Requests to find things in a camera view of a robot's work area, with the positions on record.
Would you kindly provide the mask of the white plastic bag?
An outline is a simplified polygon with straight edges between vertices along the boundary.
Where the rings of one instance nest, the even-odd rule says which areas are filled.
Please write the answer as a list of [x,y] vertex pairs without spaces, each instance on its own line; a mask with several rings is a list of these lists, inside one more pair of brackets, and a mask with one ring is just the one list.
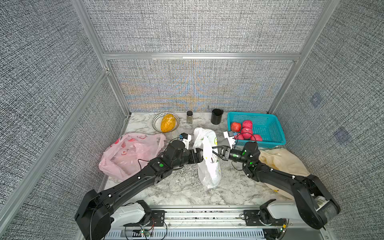
[[207,189],[216,188],[222,179],[219,158],[213,154],[213,152],[218,153],[218,149],[213,149],[217,146],[217,136],[213,130],[195,128],[193,149],[199,148],[203,152],[211,150],[208,158],[203,157],[203,161],[198,164],[199,179]]

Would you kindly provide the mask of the pink red apple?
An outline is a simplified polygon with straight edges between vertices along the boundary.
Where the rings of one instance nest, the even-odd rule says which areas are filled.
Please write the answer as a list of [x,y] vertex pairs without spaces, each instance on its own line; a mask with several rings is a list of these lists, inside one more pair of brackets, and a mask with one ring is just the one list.
[[262,142],[263,138],[258,134],[254,134],[254,135],[252,135],[251,140],[256,141],[256,142]]
[[248,127],[242,128],[241,136],[244,138],[244,140],[250,140],[253,137],[253,129]]
[[244,137],[243,137],[242,134],[237,134],[237,135],[235,136],[235,140],[244,140]]

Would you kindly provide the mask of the cream banana print plastic bag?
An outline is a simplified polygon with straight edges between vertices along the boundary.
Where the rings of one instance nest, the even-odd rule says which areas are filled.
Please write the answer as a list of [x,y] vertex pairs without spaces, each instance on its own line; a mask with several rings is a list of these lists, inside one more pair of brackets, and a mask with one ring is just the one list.
[[259,160],[274,170],[307,177],[310,172],[302,161],[287,149],[260,150]]

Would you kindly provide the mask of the pink plastic bag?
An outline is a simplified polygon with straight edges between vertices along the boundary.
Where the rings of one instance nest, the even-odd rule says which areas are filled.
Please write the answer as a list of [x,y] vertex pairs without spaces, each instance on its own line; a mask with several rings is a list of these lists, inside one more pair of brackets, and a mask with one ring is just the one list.
[[164,134],[125,134],[104,151],[99,169],[109,177],[125,181],[154,159],[165,141]]

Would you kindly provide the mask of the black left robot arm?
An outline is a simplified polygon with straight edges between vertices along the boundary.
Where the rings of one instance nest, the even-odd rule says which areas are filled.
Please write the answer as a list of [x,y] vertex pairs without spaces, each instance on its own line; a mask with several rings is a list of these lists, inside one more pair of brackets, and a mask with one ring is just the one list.
[[129,199],[156,185],[175,168],[204,160],[203,149],[187,150],[182,141],[170,143],[164,153],[150,160],[139,172],[107,190],[85,194],[75,214],[75,221],[86,240],[101,240],[110,231],[112,214]]

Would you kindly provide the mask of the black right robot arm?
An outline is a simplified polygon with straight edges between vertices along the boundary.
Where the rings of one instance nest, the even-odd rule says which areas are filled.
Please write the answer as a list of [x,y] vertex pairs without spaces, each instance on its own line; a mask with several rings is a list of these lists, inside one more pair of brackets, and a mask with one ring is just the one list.
[[242,150],[217,146],[213,148],[213,154],[224,161],[242,163],[248,178],[283,190],[294,198],[293,205],[284,205],[277,210],[273,210],[274,200],[261,205],[258,218],[265,226],[280,219],[298,217],[309,227],[319,230],[341,211],[339,204],[317,176],[295,176],[262,163],[256,142],[247,142]]

